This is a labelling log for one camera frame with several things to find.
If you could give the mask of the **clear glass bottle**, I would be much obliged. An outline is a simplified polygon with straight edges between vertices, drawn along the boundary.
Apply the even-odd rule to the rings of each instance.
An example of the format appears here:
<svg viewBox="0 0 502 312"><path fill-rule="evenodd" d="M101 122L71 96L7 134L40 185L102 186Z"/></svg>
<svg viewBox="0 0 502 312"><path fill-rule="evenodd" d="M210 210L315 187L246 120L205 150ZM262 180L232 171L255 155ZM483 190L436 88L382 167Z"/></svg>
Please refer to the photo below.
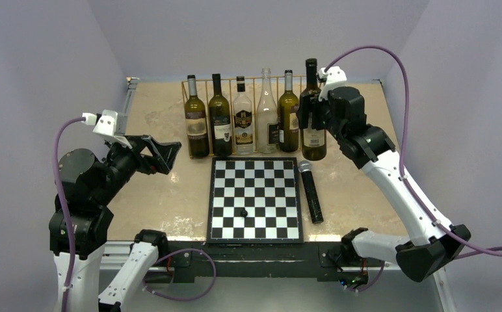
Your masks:
<svg viewBox="0 0 502 312"><path fill-rule="evenodd" d="M271 69L261 71L261 95L256 111L256 148L260 153L274 153L280 141L279 117L272 94Z"/></svg>

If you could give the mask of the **green Primitivo wine bottle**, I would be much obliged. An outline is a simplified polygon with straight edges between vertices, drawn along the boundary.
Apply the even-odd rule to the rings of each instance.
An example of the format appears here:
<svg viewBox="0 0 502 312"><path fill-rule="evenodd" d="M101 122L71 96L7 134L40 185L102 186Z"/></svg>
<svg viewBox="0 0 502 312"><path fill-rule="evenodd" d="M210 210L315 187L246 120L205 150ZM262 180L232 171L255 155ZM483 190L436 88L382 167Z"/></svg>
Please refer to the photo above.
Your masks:
<svg viewBox="0 0 502 312"><path fill-rule="evenodd" d="M187 76L189 97L184 104L189 153L193 158L209 155L209 137L204 102L199 99L195 75Z"/></svg>

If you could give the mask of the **clear square liquor bottle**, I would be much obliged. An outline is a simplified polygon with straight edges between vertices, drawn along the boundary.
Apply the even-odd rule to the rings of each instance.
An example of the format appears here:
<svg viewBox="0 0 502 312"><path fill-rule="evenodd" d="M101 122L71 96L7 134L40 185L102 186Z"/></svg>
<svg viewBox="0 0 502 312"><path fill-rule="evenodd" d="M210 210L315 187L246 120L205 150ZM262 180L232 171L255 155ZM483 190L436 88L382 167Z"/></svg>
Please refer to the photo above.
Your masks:
<svg viewBox="0 0 502 312"><path fill-rule="evenodd" d="M238 155L253 153L252 102L247 96L244 76L236 77L237 95L233 100L234 138Z"/></svg>

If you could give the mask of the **dark green wine bottle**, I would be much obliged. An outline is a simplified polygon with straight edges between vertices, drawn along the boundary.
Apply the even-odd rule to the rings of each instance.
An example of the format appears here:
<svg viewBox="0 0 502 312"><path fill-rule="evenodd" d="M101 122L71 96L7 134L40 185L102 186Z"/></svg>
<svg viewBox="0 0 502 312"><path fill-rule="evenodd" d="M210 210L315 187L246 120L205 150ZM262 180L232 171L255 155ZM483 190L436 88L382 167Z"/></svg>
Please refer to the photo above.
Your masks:
<svg viewBox="0 0 502 312"><path fill-rule="evenodd" d="M217 157L228 157L233 152L230 104L222 93L221 76L212 75L213 96L209 101L209 122L213 154Z"/></svg>

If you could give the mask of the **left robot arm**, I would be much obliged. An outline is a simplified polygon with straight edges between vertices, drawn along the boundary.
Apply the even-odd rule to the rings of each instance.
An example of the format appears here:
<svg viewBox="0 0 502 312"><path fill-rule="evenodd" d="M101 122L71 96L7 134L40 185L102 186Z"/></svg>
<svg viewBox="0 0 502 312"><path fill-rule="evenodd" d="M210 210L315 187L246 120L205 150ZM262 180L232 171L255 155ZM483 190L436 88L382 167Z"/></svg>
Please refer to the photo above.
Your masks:
<svg viewBox="0 0 502 312"><path fill-rule="evenodd" d="M147 268L167 262L166 234L142 230L136 255L99 292L99 268L113 212L109 204L136 174L169 174L180 142L157 142L149 135L130 135L127 143L108 143L102 159L86 148L55 157L55 212L49 221L49 248L58 277L57 311L121 311Z"/></svg>

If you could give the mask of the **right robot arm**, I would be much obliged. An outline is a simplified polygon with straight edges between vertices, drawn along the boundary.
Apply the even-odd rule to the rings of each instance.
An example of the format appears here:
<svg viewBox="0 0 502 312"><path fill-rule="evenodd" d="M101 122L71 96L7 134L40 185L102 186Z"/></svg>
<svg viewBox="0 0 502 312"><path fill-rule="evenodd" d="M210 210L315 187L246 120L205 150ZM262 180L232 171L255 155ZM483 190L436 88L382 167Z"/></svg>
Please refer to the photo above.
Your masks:
<svg viewBox="0 0 502 312"><path fill-rule="evenodd" d="M380 127L368 124L360 91L340 86L302 96L297 112L301 129L325 130L350 159L382 191L404 224L405 236L383 235L359 227L341 239L340 255L355 265L363 258L393 263L412 281L421 282L455 260L471 238L463 224L454 225L400 168L395 144Z"/></svg>

